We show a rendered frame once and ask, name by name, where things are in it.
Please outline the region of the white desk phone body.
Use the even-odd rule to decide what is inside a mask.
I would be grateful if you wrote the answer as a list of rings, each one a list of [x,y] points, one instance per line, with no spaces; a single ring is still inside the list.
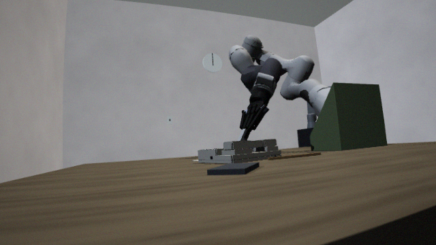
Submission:
[[[278,146],[239,150],[224,150],[223,148],[198,150],[199,163],[241,163],[280,156],[281,150],[278,150]]]

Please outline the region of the white telephone handset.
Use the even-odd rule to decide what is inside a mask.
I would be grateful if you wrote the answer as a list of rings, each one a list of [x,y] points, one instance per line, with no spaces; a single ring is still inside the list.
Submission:
[[[259,147],[270,147],[276,146],[276,139],[270,140],[255,140],[255,141],[233,141],[233,142],[224,142],[223,149],[224,150],[239,150],[239,149],[247,149],[247,148],[259,148]]]

